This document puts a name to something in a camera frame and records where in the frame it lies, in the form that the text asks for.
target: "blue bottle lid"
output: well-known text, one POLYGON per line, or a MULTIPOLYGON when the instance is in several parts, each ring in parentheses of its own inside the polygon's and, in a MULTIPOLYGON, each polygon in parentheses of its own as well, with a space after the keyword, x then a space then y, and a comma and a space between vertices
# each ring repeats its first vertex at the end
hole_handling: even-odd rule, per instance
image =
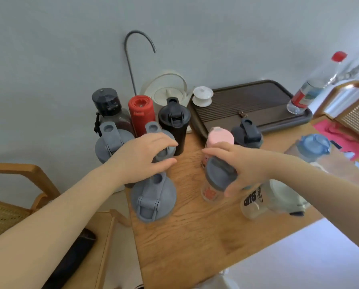
POLYGON ((301 155, 310 160, 316 160, 322 155, 328 155, 331 151, 331 142, 321 134, 302 136, 297 143, 297 149, 301 155))

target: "red water bottle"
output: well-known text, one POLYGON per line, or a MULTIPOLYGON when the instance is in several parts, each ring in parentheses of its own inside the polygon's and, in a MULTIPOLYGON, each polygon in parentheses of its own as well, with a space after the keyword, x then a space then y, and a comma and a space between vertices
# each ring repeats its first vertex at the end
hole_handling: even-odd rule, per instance
POLYGON ((146 134, 145 125, 155 122, 153 100, 146 95, 137 95, 129 100, 131 121, 137 137, 146 134))

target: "white kettle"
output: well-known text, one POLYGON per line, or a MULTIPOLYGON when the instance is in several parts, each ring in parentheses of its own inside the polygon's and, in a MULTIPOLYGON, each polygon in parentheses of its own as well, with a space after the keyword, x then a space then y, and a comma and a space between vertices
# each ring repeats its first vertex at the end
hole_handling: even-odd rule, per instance
POLYGON ((141 90, 140 90, 140 95, 147 95, 149 97, 151 97, 151 99, 153 100, 154 103, 154 112, 155 114, 158 114, 159 110, 167 105, 167 101, 166 99, 169 97, 176 97, 178 98, 179 103, 182 106, 187 106, 190 98, 192 96, 192 93, 187 93, 187 83, 185 81, 185 79, 180 75, 177 74, 175 72, 168 72, 168 73, 164 73, 162 75, 159 75, 158 77, 154 78, 153 80, 144 83, 141 90), (163 76, 177 76, 179 78, 182 79, 183 82, 183 89, 179 89, 179 88, 174 88, 174 87, 162 87, 159 88, 158 90, 152 90, 148 88, 152 85, 152 83, 156 80, 158 80, 159 78, 163 77, 163 76))

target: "kettle handle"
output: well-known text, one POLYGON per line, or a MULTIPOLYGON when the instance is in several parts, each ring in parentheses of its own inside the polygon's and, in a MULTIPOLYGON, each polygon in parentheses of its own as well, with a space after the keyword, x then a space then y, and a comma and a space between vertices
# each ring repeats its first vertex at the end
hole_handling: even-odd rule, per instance
POLYGON ((155 77, 153 80, 151 80, 151 81, 148 82, 147 84, 142 85, 142 88, 140 89, 139 95, 145 95, 145 93, 146 93, 148 87, 150 87, 150 85, 151 85, 155 80, 157 80, 157 79, 159 79, 159 78, 161 78, 161 77, 163 77, 163 76, 168 76, 168 75, 177 76, 177 77, 179 77, 179 78, 182 79, 182 81, 183 81, 183 90, 184 90, 184 92, 185 92, 185 97, 187 97, 187 95, 188 95, 188 93, 187 93, 187 83, 186 83, 186 81, 185 81, 185 78, 182 77, 181 75, 177 74, 177 73, 172 73, 172 72, 171 72, 171 73, 164 73, 164 74, 162 74, 162 75, 159 75, 158 77, 155 77))

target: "plastic water bottle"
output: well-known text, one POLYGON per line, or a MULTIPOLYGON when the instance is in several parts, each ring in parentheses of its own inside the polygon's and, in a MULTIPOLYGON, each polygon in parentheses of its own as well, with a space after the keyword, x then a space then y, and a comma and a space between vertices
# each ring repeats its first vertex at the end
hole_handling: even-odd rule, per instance
POLYGON ((293 114, 303 113, 322 90, 336 78, 339 66, 346 57, 346 53, 336 52, 331 61, 317 68, 288 102, 288 111, 293 114))

